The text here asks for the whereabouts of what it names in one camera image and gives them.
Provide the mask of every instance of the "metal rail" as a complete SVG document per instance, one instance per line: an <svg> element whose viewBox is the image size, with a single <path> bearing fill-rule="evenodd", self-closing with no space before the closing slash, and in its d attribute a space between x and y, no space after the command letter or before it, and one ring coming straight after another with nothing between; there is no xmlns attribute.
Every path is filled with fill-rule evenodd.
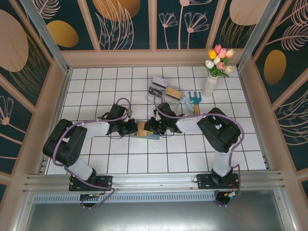
<svg viewBox="0 0 308 231"><path fill-rule="evenodd" d="M199 192L201 190L194 182L197 174L199 173L114 174L113 187L116 188L116 193ZM72 193L68 191L68 185L69 175L30 175L23 191L27 194ZM242 171L241 185L243 191L284 188L279 171Z"/></svg>

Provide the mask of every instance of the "flower vase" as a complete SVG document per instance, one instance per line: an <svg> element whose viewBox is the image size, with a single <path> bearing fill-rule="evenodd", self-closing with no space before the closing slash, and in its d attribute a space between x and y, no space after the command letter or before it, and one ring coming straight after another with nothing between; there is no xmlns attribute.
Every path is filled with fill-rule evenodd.
<svg viewBox="0 0 308 231"><path fill-rule="evenodd" d="M217 83L217 78L218 77L213 77L211 75L209 75L206 79L206 84L205 84L205 87L203 89L203 93L202 95L205 97L205 98L208 98L210 97L212 94L213 94L213 91L214 91L214 88L215 88L215 85Z"/></svg>

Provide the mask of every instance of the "cable connector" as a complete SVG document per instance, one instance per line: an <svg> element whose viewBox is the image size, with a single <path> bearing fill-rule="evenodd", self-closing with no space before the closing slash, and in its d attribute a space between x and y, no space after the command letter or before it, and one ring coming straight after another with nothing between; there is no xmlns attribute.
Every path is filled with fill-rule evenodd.
<svg viewBox="0 0 308 231"><path fill-rule="evenodd" d="M235 196L235 192L231 192L228 194L228 197L232 197L232 196Z"/></svg>

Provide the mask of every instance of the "garden tool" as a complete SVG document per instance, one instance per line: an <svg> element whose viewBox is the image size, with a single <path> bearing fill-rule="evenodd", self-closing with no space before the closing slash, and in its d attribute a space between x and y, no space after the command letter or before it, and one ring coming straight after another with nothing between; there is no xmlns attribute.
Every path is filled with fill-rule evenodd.
<svg viewBox="0 0 308 231"><path fill-rule="evenodd" d="M189 92L189 99L194 103L194 114L198 115L199 114L198 103L200 103L202 100L201 92L199 92L199 97L197 95L197 92L194 92L194 97L192 97L191 92Z"/></svg>

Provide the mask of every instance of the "dark teal wallpaper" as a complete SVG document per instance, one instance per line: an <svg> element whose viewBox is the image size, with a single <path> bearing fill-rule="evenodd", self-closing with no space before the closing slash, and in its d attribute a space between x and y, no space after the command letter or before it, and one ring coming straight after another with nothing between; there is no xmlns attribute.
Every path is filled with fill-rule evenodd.
<svg viewBox="0 0 308 231"><path fill-rule="evenodd" d="M0 86L0 172L11 174L32 113Z"/></svg>
<svg viewBox="0 0 308 231"><path fill-rule="evenodd" d="M257 52L257 50L259 49L259 46L261 45L262 41L263 41L263 37L268 33L271 25L273 24L273 22L275 21L277 15L279 14L282 6L285 4L285 0L281 0L281 2L279 3L279 6L276 10L276 12L274 12L274 16L271 18L271 21L269 22L267 28L265 29L265 31L263 32L263 35L261 36L259 42L257 43L256 47L254 48L254 50L252 51L252 55L254 56L255 53Z"/></svg>
<svg viewBox="0 0 308 231"><path fill-rule="evenodd" d="M0 21L0 74L36 105L50 63L8 0Z"/></svg>
<svg viewBox="0 0 308 231"><path fill-rule="evenodd" d="M6 189L6 185L0 184L0 204L1 204L2 198L4 196L5 189Z"/></svg>
<svg viewBox="0 0 308 231"><path fill-rule="evenodd" d="M33 0L33 2L60 50L94 49L77 0Z"/></svg>
<svg viewBox="0 0 308 231"><path fill-rule="evenodd" d="M204 49L217 2L158 0L157 48Z"/></svg>
<svg viewBox="0 0 308 231"><path fill-rule="evenodd" d="M275 111L297 171L308 168L308 81Z"/></svg>
<svg viewBox="0 0 308 231"><path fill-rule="evenodd" d="M273 103L308 68L308 2L293 1L256 60Z"/></svg>
<svg viewBox="0 0 308 231"><path fill-rule="evenodd" d="M308 199L308 180L302 181L302 186L303 186L304 192L306 194L306 197Z"/></svg>
<svg viewBox="0 0 308 231"><path fill-rule="evenodd" d="M146 50L149 41L148 0L87 0L102 50Z"/></svg>
<svg viewBox="0 0 308 231"><path fill-rule="evenodd" d="M244 48L268 0L227 0L213 48Z"/></svg>

